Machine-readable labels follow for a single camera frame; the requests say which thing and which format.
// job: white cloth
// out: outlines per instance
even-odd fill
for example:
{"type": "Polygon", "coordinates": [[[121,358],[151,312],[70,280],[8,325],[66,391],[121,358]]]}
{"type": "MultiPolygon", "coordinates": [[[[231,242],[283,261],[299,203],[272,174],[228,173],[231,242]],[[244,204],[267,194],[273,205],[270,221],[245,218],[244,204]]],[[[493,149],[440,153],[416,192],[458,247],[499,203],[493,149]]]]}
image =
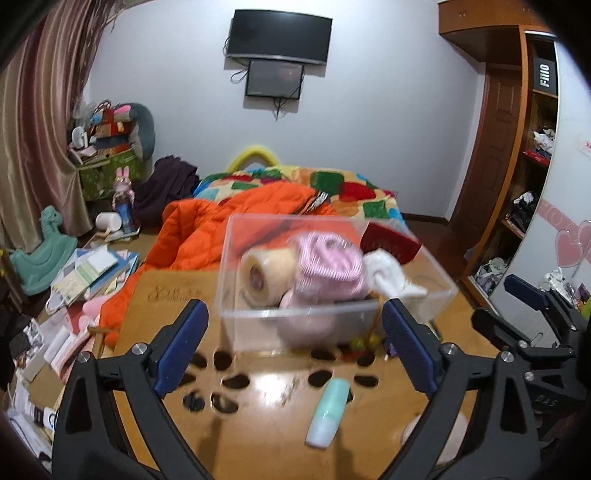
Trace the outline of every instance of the white cloth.
{"type": "Polygon", "coordinates": [[[398,260],[386,250],[365,254],[363,266],[370,289],[382,297],[405,300],[427,296],[428,290],[411,283],[398,260]]]}
{"type": "Polygon", "coordinates": [[[554,140],[552,140],[549,135],[534,132],[534,144],[536,147],[541,148],[550,155],[554,153],[554,140]]]}

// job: colorful quilt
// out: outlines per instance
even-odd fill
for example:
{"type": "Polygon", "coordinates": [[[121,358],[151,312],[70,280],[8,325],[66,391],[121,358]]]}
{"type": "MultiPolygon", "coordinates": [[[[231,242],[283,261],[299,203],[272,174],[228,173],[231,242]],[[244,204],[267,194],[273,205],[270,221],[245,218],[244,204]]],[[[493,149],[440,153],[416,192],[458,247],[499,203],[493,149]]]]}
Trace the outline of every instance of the colorful quilt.
{"type": "Polygon", "coordinates": [[[330,204],[342,216],[403,221],[394,192],[377,188],[359,174],[332,168],[279,166],[216,173],[203,179],[193,196],[223,205],[244,190],[274,181],[299,183],[326,192],[330,196],[330,204]]]}

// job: wooden table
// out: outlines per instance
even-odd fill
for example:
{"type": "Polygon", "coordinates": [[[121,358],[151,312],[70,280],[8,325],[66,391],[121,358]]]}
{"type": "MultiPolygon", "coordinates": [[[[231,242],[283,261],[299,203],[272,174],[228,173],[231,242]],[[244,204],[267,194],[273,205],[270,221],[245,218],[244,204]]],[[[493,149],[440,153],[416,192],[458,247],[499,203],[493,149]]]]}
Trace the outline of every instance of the wooden table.
{"type": "MultiPolygon", "coordinates": [[[[223,329],[215,315],[213,298],[217,274],[210,272],[152,271],[138,284],[115,353],[125,353],[136,342],[149,342],[162,325],[174,321],[191,296],[210,308],[209,328],[198,352],[205,368],[189,365],[194,381],[169,394],[164,403],[175,424],[197,457],[216,479],[335,479],[369,480],[380,476],[400,449],[405,426],[427,404],[413,390],[399,359],[384,360],[383,351],[368,367],[356,362],[322,361],[310,351],[278,356],[237,355],[226,371],[216,370],[214,353],[224,344],[223,329]],[[310,420],[322,389],[309,385],[308,377],[327,370],[349,380],[353,400],[348,404],[339,432],[327,450],[304,444],[310,420]],[[222,385],[224,379],[245,374],[249,384],[241,390],[222,385]],[[355,375],[373,375],[375,388],[354,382],[355,375]],[[206,401],[194,413],[183,407],[183,397],[197,391],[206,401]],[[238,405],[232,414],[212,407],[212,394],[238,405]]],[[[472,329],[472,308],[458,294],[436,319],[444,341],[458,344],[474,355],[495,356],[497,350],[472,329]]],[[[125,394],[116,395],[122,421],[140,462],[155,463],[139,434],[125,394]]],[[[464,413],[475,400],[467,393],[464,413]]]]}

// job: green box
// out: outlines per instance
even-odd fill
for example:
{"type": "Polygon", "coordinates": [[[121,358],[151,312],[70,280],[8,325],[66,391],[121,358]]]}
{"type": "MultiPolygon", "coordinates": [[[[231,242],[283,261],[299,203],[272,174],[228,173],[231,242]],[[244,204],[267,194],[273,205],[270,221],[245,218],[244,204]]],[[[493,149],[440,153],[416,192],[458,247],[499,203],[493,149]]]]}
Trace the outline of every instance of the green box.
{"type": "Polygon", "coordinates": [[[93,160],[78,167],[84,199],[90,201],[111,197],[113,195],[115,173],[119,167],[129,167],[132,188],[133,181],[144,176],[144,162],[137,159],[131,149],[109,158],[93,160]]]}

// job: pink bunny figurine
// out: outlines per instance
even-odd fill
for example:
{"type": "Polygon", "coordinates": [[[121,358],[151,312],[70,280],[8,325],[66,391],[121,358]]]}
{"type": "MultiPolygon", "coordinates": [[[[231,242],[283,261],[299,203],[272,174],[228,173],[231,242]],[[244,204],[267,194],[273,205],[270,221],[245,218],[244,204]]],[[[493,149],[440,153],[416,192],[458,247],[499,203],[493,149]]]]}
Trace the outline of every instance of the pink bunny figurine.
{"type": "Polygon", "coordinates": [[[131,205],[134,204],[135,200],[135,192],[131,189],[131,180],[129,179],[129,167],[125,167],[124,170],[121,170],[121,167],[117,168],[115,175],[115,184],[113,185],[113,188],[115,189],[112,203],[113,210],[115,210],[115,197],[117,197],[117,195],[127,195],[131,205]]]}

